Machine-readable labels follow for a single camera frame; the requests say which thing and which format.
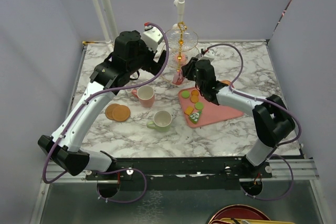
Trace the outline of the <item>pink serving tray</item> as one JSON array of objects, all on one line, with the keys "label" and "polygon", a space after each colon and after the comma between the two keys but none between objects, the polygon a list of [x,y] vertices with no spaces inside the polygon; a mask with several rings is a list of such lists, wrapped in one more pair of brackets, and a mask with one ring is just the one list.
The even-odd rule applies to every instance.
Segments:
[{"label": "pink serving tray", "polygon": [[[221,121],[236,119],[236,118],[239,118],[239,117],[244,115],[243,112],[240,112],[240,111],[238,111],[236,109],[233,109],[233,108],[230,108],[228,106],[219,106],[219,105],[212,104],[212,103],[206,101],[200,94],[198,96],[199,97],[199,102],[202,102],[204,104],[204,108],[203,108],[203,110],[195,109],[195,107],[194,107],[195,103],[192,103],[190,101],[191,91],[194,90],[194,89],[196,89],[196,88],[191,87],[191,88],[187,88],[187,89],[182,89],[178,93],[178,100],[180,102],[181,109],[182,109],[183,115],[184,115],[185,120],[186,120],[186,124],[189,127],[196,128],[196,127],[206,126],[206,125],[221,122]],[[187,99],[181,97],[181,92],[184,91],[184,90],[188,90],[190,92],[190,97],[187,98]],[[184,113],[184,110],[188,106],[194,107],[193,113],[195,113],[196,111],[202,111],[202,115],[201,115],[201,117],[199,119],[199,122],[197,124],[193,124],[188,118],[189,115],[186,115]]]}]

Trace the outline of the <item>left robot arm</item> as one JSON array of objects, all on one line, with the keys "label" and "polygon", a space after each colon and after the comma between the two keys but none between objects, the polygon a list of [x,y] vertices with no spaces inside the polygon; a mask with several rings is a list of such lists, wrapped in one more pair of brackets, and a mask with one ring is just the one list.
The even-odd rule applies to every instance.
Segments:
[{"label": "left robot arm", "polygon": [[169,51],[164,50],[158,61],[154,60],[158,45],[167,42],[164,32],[146,25],[145,31],[123,31],[115,39],[113,51],[98,64],[79,102],[61,126],[51,135],[42,135],[38,146],[66,173],[76,176],[84,170],[98,171],[104,179],[115,175],[115,159],[99,151],[81,149],[88,130],[103,108],[120,90],[127,89],[131,76],[139,70],[156,78],[163,72]]}]

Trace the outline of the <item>toy pink swirl roll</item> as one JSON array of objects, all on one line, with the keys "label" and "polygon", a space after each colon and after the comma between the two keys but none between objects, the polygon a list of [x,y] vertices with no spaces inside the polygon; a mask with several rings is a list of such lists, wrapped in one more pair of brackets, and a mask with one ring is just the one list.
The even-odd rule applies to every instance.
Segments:
[{"label": "toy pink swirl roll", "polygon": [[181,54],[181,55],[176,54],[173,59],[175,63],[180,63],[182,65],[185,65],[188,57],[184,54]]}]

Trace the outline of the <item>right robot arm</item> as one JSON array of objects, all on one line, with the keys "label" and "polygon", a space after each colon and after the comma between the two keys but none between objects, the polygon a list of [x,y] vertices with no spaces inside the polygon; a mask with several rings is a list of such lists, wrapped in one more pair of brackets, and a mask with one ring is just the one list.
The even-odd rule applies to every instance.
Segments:
[{"label": "right robot arm", "polygon": [[241,171],[246,177],[258,174],[260,165],[280,141],[295,129],[293,116],[279,96],[254,97],[238,92],[216,79],[214,67],[208,59],[191,58],[182,67],[182,75],[195,82],[195,87],[206,101],[228,106],[253,117],[258,139],[241,164]]}]

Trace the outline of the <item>three-tier glass dessert stand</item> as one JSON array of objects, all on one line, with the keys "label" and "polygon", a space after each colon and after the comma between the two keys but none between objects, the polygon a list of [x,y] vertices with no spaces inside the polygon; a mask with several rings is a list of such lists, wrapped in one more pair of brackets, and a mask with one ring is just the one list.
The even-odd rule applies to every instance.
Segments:
[{"label": "three-tier glass dessert stand", "polygon": [[177,72],[182,72],[181,67],[184,66],[180,63],[175,63],[173,59],[174,56],[176,54],[186,55],[188,57],[186,62],[187,64],[191,57],[198,54],[198,49],[196,48],[198,44],[198,35],[191,28],[188,28],[184,22],[179,22],[175,24],[173,28],[168,30],[165,34],[168,39],[170,48],[169,60],[167,65],[174,69],[174,77]]}]

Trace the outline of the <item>toy green cake slice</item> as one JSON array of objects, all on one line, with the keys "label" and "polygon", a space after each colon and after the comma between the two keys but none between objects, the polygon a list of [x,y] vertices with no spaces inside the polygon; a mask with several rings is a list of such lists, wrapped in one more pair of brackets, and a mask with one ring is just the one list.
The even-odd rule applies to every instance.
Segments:
[{"label": "toy green cake slice", "polygon": [[201,115],[202,111],[196,111],[195,113],[191,113],[188,118],[193,124],[197,124],[200,120]]}]

